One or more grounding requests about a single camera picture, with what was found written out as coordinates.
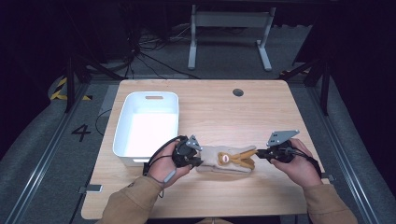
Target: long sleeve shirt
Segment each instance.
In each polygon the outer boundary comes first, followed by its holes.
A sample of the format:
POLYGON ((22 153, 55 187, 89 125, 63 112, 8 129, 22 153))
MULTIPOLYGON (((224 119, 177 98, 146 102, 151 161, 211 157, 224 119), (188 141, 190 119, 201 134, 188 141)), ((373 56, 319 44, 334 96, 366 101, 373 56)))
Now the long sleeve shirt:
MULTIPOLYGON (((145 176, 113 193, 98 224, 143 224, 161 192, 158 183, 145 176)), ((309 216, 315 224, 354 224, 357 219, 340 199, 333 185, 303 188, 309 216)))

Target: wooden table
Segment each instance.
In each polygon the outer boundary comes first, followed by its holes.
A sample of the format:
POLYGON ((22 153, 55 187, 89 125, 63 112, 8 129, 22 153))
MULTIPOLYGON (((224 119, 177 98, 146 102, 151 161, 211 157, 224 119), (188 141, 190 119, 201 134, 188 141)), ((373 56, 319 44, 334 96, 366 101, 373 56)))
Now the wooden table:
MULTIPOLYGON (((195 134, 201 146, 266 148, 272 131, 300 130, 300 138, 314 158, 314 148, 303 119, 282 80, 125 80, 120 87, 93 171, 91 184, 101 193, 87 193, 82 216, 102 216, 111 193, 141 175, 141 167, 127 167, 113 153, 120 111, 133 91, 172 91, 179 100, 178 134, 195 134), (235 96, 234 89, 244 92, 235 96)), ((253 156, 256 169, 249 175, 198 173, 180 178, 158 199, 150 217, 235 217, 306 213, 302 189, 267 160, 253 156)))

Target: white plastic bin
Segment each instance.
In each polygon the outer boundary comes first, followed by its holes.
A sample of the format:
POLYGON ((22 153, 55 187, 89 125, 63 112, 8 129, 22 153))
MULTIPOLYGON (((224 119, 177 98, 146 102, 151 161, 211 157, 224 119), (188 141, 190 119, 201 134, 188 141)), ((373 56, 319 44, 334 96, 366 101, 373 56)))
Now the white plastic bin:
POLYGON ((178 97, 167 91, 136 91, 122 106, 113 152, 126 166, 142 166, 177 136, 178 97))

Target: dark background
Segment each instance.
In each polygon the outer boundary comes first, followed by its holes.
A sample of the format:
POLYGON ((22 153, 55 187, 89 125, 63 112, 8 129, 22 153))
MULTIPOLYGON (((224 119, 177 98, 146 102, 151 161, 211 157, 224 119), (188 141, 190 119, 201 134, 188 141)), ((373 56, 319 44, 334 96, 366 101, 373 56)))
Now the dark background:
MULTIPOLYGON (((394 11, 387 1, 369 0, 349 1, 325 10, 320 6, 285 5, 277 8, 274 20, 276 26, 314 24, 296 62, 317 58, 330 62, 332 77, 349 114, 393 194, 394 11)), ((99 63, 122 59, 134 47, 127 36, 136 38, 138 29, 145 27, 166 38, 172 26, 190 21, 191 7, 133 6, 127 11, 130 14, 121 12, 116 3, 0 3, 0 158, 24 127, 48 106, 48 89, 63 73, 71 53, 99 63)))

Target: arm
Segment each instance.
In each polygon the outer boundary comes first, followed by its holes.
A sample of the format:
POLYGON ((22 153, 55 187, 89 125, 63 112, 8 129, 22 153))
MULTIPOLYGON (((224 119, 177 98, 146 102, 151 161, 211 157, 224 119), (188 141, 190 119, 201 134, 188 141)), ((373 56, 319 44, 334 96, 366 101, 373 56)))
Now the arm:
POLYGON ((172 155, 176 144, 169 144, 156 156, 156 159, 161 158, 151 164, 148 176, 138 177, 130 186, 110 196, 98 224, 142 224, 147 221, 158 194, 190 171, 189 166, 176 168, 172 157, 168 157, 172 155), (165 183, 165 178, 175 170, 175 174, 165 183))
MULTIPOLYGON (((290 139, 290 141, 294 147, 312 157, 312 153, 300 140, 290 139)), ((338 196, 334 186, 324 185, 314 166, 306 158, 296 156, 290 163, 277 160, 271 160, 271 163, 285 172, 293 182, 303 187, 308 214, 314 223, 358 223, 353 213, 338 196)))

